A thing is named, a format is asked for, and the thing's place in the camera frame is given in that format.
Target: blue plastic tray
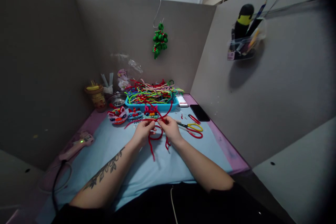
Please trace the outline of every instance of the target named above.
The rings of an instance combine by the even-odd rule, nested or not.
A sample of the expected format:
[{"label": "blue plastic tray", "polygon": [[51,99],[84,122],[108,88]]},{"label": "blue plastic tray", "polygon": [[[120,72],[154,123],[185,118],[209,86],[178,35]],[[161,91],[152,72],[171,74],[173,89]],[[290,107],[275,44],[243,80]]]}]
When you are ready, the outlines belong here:
[{"label": "blue plastic tray", "polygon": [[[178,105],[178,101],[177,101],[177,98],[175,96],[173,96],[173,105],[172,105],[172,108],[171,108],[171,111],[173,111],[176,106]],[[126,98],[126,101],[125,101],[125,105],[128,106],[129,109],[133,109],[135,108],[136,110],[137,109],[140,109],[142,112],[145,111],[145,106],[150,106],[149,104],[129,104],[128,103],[128,97]],[[170,103],[168,104],[161,104],[161,103],[158,103],[158,104],[153,104],[153,106],[155,107],[157,105],[157,110],[159,112],[168,112],[169,108],[170,108]]]}]

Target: yellow scissors handle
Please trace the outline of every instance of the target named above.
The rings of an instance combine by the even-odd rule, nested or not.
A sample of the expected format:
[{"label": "yellow scissors handle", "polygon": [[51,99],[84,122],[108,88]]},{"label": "yellow scissors handle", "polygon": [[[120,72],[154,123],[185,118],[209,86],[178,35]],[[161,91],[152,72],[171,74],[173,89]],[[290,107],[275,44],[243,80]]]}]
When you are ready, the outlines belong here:
[{"label": "yellow scissors handle", "polygon": [[188,127],[190,127],[193,130],[199,131],[199,132],[203,131],[203,128],[200,125],[198,125],[198,124],[188,124]]}]

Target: green hanging ornament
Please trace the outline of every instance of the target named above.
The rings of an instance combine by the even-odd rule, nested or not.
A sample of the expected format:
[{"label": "green hanging ornament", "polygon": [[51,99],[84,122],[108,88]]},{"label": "green hanging ornament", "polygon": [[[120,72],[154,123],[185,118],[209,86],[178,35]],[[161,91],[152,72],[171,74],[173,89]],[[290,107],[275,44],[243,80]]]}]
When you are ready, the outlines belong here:
[{"label": "green hanging ornament", "polygon": [[167,33],[163,32],[163,24],[159,24],[159,30],[155,31],[155,36],[153,37],[153,41],[155,42],[154,47],[153,47],[153,53],[154,53],[154,59],[156,59],[161,50],[166,50],[167,45],[166,43],[168,42],[168,35]]}]

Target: arm tattoo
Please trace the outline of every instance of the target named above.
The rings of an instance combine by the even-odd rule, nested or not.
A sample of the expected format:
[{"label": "arm tattoo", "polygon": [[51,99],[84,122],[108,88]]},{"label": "arm tattoo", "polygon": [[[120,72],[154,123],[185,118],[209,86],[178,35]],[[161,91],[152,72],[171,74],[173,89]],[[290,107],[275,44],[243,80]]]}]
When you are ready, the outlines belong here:
[{"label": "arm tattoo", "polygon": [[110,161],[108,161],[106,163],[106,165],[104,165],[89,181],[88,183],[86,183],[83,191],[88,188],[88,187],[91,187],[91,189],[97,184],[97,178],[99,177],[99,183],[101,182],[101,180],[104,178],[104,173],[107,173],[108,170],[110,170],[110,173],[113,172],[113,170],[116,170],[117,169],[117,165],[115,164],[119,157],[121,157],[122,153],[121,151],[125,149],[122,148],[119,153],[117,153]]}]

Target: black phone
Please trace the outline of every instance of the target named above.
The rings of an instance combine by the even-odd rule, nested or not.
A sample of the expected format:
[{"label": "black phone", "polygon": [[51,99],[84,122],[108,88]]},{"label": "black phone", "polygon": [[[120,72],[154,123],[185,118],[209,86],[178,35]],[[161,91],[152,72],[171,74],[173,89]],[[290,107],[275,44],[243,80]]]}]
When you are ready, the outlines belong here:
[{"label": "black phone", "polygon": [[199,121],[210,121],[208,115],[204,112],[200,105],[190,105]]}]

